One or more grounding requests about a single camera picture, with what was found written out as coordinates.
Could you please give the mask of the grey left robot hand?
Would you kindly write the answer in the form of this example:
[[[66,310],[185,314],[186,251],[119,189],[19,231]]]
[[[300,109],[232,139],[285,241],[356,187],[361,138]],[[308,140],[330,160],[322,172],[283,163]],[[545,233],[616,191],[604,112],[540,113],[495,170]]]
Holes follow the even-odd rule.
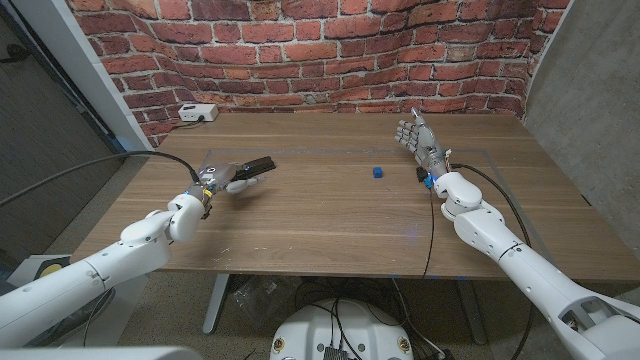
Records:
[[[244,165],[240,163],[205,165],[198,171],[198,176],[213,195],[222,190],[229,194],[237,194],[264,180],[263,177],[234,180],[237,173],[243,169]]]

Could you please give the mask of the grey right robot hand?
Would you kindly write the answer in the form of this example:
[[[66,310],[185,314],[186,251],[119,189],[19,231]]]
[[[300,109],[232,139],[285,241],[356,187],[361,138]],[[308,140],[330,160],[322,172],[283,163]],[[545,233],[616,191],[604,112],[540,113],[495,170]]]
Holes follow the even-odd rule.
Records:
[[[394,139],[414,154],[416,162],[434,177],[448,172],[444,150],[431,127],[416,108],[411,108],[413,121],[400,121]]]

